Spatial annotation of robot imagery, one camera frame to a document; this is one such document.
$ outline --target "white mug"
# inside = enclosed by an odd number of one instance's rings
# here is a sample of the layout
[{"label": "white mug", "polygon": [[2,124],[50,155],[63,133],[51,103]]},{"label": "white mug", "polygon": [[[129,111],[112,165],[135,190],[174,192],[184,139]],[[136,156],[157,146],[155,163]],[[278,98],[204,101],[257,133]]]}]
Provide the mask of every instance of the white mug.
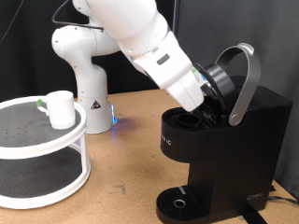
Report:
[{"label": "white mug", "polygon": [[46,99],[36,102],[37,108],[50,118],[53,129],[67,129],[76,123],[74,97],[71,91],[54,91],[46,95]]}]

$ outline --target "wooden table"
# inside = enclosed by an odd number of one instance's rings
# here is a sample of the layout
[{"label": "wooden table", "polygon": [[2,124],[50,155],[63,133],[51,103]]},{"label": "wooden table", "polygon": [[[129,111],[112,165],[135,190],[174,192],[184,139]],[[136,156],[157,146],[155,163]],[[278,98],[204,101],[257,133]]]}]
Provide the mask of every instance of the wooden table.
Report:
[{"label": "wooden table", "polygon": [[[89,180],[65,200],[37,209],[0,209],[0,224],[161,223],[157,196],[187,184],[189,164],[168,159],[160,150],[161,115],[177,107],[166,91],[109,95],[119,123],[106,133],[87,135],[92,163]],[[278,183],[270,195],[292,198]],[[299,206],[269,202],[260,212],[269,223],[298,224]],[[246,224],[235,217],[221,224]]]}]

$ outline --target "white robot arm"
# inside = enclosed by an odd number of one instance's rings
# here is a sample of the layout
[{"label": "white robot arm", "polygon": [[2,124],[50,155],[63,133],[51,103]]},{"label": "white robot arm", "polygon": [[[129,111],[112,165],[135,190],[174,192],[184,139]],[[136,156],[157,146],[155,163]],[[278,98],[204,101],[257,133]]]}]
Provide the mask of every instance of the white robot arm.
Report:
[{"label": "white robot arm", "polygon": [[[85,0],[73,0],[77,11],[89,17],[88,25],[101,27]],[[78,103],[84,108],[89,121],[86,133],[103,133],[116,120],[107,99],[107,74],[92,63],[92,56],[119,51],[118,42],[106,31],[68,25],[57,29],[52,36],[54,51],[73,68],[78,88]]]},{"label": "white robot arm", "polygon": [[95,17],[135,68],[192,111],[204,101],[192,63],[154,0],[86,0]]}]

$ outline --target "black coffee maker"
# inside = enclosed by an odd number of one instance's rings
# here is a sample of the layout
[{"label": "black coffee maker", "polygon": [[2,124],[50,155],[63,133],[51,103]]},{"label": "black coffee maker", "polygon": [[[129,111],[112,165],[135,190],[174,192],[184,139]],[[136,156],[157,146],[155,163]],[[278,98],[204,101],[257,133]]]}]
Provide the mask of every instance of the black coffee maker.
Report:
[{"label": "black coffee maker", "polygon": [[[227,64],[245,53],[245,78],[229,77]],[[193,66],[208,84],[205,101],[192,113],[183,108],[162,117],[161,150],[190,164],[188,184],[157,199],[163,223],[201,224],[247,216],[266,206],[292,103],[258,86],[260,61],[252,46],[225,50],[212,65]]]}]

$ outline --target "black cable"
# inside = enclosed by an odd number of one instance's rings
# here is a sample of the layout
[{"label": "black cable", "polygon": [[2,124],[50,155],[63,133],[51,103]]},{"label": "black cable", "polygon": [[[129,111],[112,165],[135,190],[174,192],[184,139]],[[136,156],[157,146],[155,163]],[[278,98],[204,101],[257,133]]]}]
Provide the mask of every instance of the black cable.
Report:
[{"label": "black cable", "polygon": [[12,23],[15,21],[17,15],[18,15],[18,13],[19,13],[19,11],[20,11],[20,9],[21,9],[21,6],[22,6],[23,2],[24,2],[24,0],[21,0],[21,3],[20,3],[20,5],[19,5],[18,10],[16,11],[16,13],[15,13],[15,15],[14,15],[12,21],[10,22],[10,25],[9,25],[8,28],[7,28],[7,31],[4,33],[4,35],[3,35],[2,39],[1,39],[1,42],[0,42],[0,52],[1,52],[1,46],[2,46],[2,43],[3,43],[3,41],[4,41],[4,38],[5,38],[6,35],[8,34],[8,31],[9,31],[9,29],[10,29]]},{"label": "black cable", "polygon": [[56,19],[56,16],[57,16],[58,12],[68,2],[69,2],[69,0],[66,0],[60,7],[58,7],[58,9],[55,11],[55,13],[54,13],[54,15],[52,17],[52,22],[54,22],[57,25],[74,25],[74,26],[85,27],[85,28],[92,28],[92,29],[98,29],[98,30],[104,31],[104,28],[103,27],[99,27],[99,26],[82,25],[82,24],[71,23],[71,22],[67,22],[67,21],[56,21],[55,19]]},{"label": "black cable", "polygon": [[281,197],[278,197],[278,196],[270,196],[270,197],[268,198],[268,201],[273,201],[273,200],[286,200],[286,201],[288,201],[288,202],[290,202],[290,203],[294,203],[294,204],[299,205],[299,202],[296,201],[296,200],[294,200],[294,199],[281,198]]}]

